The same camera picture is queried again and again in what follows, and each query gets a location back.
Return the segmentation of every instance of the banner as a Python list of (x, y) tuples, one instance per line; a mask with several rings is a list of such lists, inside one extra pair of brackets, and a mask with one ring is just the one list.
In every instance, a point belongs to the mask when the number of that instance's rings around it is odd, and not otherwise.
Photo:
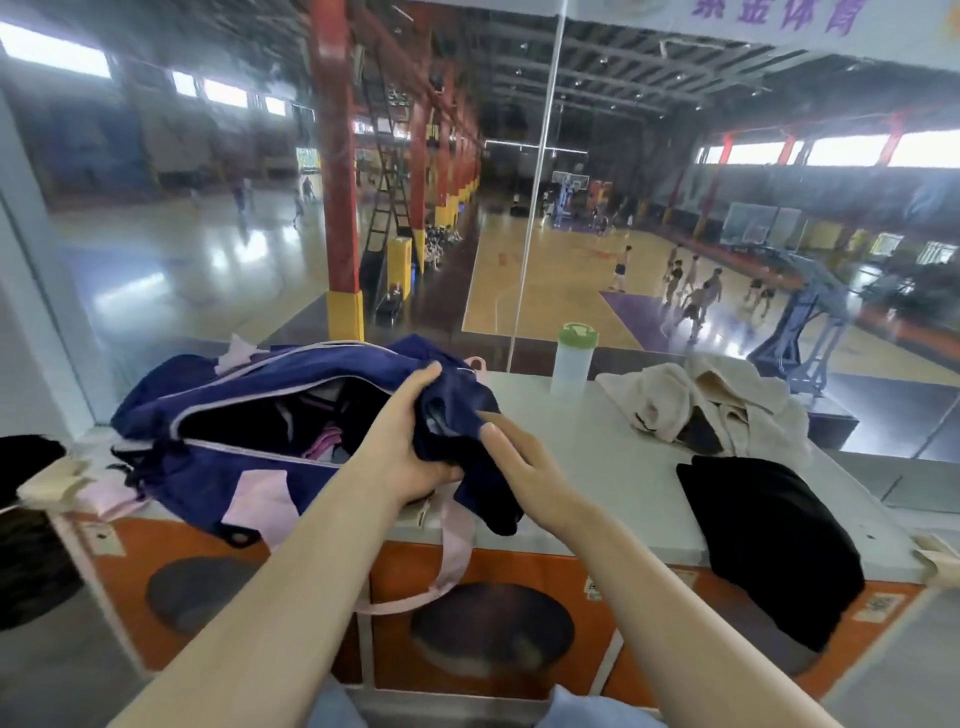
[[(516, 0), (441, 0), (517, 12)], [(554, 15), (559, 0), (526, 0)], [(960, 70), (960, 0), (568, 0), (567, 16), (842, 56)]]

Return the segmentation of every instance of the white towel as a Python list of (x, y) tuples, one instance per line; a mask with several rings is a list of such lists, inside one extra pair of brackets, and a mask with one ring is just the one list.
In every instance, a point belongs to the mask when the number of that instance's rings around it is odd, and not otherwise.
[(626, 375), (597, 375), (597, 383), (630, 424), (673, 442), (695, 406), (726, 455), (781, 463), (793, 471), (809, 459), (809, 425), (786, 383), (760, 376), (749, 361), (694, 353), (685, 363), (659, 364)]

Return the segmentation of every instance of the grey floor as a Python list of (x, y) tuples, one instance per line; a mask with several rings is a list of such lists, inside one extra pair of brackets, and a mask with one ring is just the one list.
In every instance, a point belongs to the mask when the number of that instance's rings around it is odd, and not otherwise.
[[(960, 546), (960, 531), (939, 533)], [(955, 728), (958, 685), (960, 593), (950, 592), (938, 595), (828, 709), (846, 728)], [(100, 728), (141, 687), (87, 591), (0, 632), (3, 728)], [(368, 719), (370, 728), (514, 728), (476, 720)]]

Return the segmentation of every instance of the purple paint area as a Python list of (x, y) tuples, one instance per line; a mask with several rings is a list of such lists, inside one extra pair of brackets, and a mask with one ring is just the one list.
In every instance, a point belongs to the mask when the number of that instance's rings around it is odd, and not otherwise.
[(761, 341), (754, 327), (719, 305), (708, 309), (707, 320), (696, 339), (691, 340), (693, 323), (675, 324), (680, 309), (663, 306), (663, 299), (632, 293), (600, 291), (627, 330), (645, 351), (663, 353), (720, 353), (743, 357)]

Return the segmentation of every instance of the hand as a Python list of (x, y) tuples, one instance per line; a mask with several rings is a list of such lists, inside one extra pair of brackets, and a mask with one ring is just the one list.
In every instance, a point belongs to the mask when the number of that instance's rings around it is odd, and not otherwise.
[(464, 472), (449, 463), (427, 463), (414, 453), (414, 402), (443, 368), (438, 362), (413, 372), (376, 416), (360, 448), (349, 462), (365, 479), (386, 485), (397, 507), (430, 495), (438, 486), (460, 480)]
[(487, 421), (480, 442), (507, 478), (516, 502), (538, 525), (555, 536), (576, 521), (589, 503), (566, 482), (543, 443), (519, 425), (492, 412), (479, 412)]

